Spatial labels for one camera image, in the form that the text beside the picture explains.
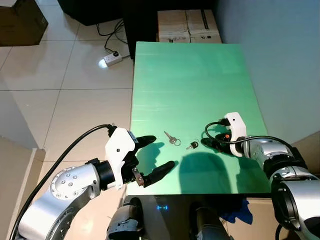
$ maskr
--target blue cloth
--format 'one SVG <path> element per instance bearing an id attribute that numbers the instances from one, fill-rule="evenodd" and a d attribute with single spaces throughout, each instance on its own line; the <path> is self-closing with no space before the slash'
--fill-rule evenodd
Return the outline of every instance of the blue cloth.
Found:
<path id="1" fill-rule="evenodd" d="M 248 208 L 248 204 L 248 200 L 243 199 L 241 209 L 239 211 L 233 211 L 231 213 L 221 213 L 220 217 L 232 224 L 236 222 L 237 217 L 241 221 L 251 225 L 253 221 L 253 215 Z"/>

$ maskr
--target white floor tile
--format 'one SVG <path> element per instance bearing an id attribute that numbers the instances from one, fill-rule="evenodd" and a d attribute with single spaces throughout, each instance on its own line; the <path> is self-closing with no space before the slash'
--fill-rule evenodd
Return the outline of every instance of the white floor tile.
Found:
<path id="1" fill-rule="evenodd" d="M 58 98 L 58 90 L 11 91 L 39 148 L 45 137 Z"/>
<path id="2" fill-rule="evenodd" d="M 0 70 L 8 56 L 8 53 L 10 52 L 10 49 L 11 46 L 0 46 Z"/>
<path id="3" fill-rule="evenodd" d="M 73 161 L 62 162 L 53 173 L 50 180 L 59 171 L 83 165 L 85 162 Z M 44 162 L 39 180 L 52 167 L 53 162 Z M 49 187 L 50 180 L 43 186 L 36 199 L 43 194 Z M 116 212 L 119 202 L 124 195 L 124 188 L 117 191 L 114 188 L 102 191 L 100 196 L 92 199 L 75 216 L 71 227 L 65 236 L 65 240 L 76 239 L 105 239 L 106 232 L 113 214 Z"/>
<path id="4" fill-rule="evenodd" d="M 52 6 L 59 5 L 57 0 L 36 0 L 38 6 Z"/>
<path id="5" fill-rule="evenodd" d="M 76 138 L 97 125 L 115 123 L 128 129 L 131 95 L 131 89 L 62 90 L 44 144 L 45 161 L 56 161 Z M 108 139 L 106 129 L 95 131 L 81 141 L 65 160 L 104 160 Z"/>
<path id="6" fill-rule="evenodd" d="M 99 29 L 101 34 L 109 34 L 112 33 L 115 29 L 116 24 L 120 21 L 120 19 L 106 21 L 99 24 Z M 126 32 L 125 28 L 122 27 L 117 33 L 117 36 L 122 39 L 126 40 Z M 80 24 L 78 34 L 76 36 L 77 40 L 106 40 L 108 36 L 100 36 L 97 31 L 96 25 L 85 26 Z M 117 39 L 115 35 L 112 35 L 110 39 Z"/>
<path id="7" fill-rule="evenodd" d="M 133 86 L 133 61 L 130 57 L 106 66 L 103 57 L 110 54 L 104 41 L 75 41 L 62 89 L 128 89 Z M 108 48 L 123 57 L 129 55 L 128 46 L 109 40 Z"/>
<path id="8" fill-rule="evenodd" d="M 60 89 L 72 47 L 72 41 L 13 47 L 1 69 L 0 90 Z"/>
<path id="9" fill-rule="evenodd" d="M 74 40 L 79 28 L 79 22 L 64 14 L 59 5 L 39 6 L 48 27 L 45 30 L 42 41 Z"/>

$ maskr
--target power plug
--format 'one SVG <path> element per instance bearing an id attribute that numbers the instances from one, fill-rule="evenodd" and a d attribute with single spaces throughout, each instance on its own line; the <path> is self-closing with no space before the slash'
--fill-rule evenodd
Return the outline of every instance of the power plug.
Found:
<path id="1" fill-rule="evenodd" d="M 107 56 L 104 56 L 103 59 L 108 67 L 122 61 L 122 57 L 117 51 Z"/>

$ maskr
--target cardboard box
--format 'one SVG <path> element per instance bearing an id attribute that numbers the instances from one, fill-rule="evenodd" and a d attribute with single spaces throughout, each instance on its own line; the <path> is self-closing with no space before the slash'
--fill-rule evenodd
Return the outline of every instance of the cardboard box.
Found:
<path id="1" fill-rule="evenodd" d="M 191 43 L 222 43 L 215 17 L 210 9 L 186 10 L 185 13 Z"/>
<path id="2" fill-rule="evenodd" d="M 35 0 L 0 0 L 0 46 L 37 45 L 47 26 Z"/>
<path id="3" fill-rule="evenodd" d="M 159 42 L 190 43 L 186 11 L 158 11 Z"/>

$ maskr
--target metal bracket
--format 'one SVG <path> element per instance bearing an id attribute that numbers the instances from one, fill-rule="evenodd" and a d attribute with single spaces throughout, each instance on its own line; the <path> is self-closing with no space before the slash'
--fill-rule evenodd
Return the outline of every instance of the metal bracket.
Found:
<path id="1" fill-rule="evenodd" d="M 145 185 L 145 181 L 136 167 L 132 168 L 133 175 L 139 186 Z"/>

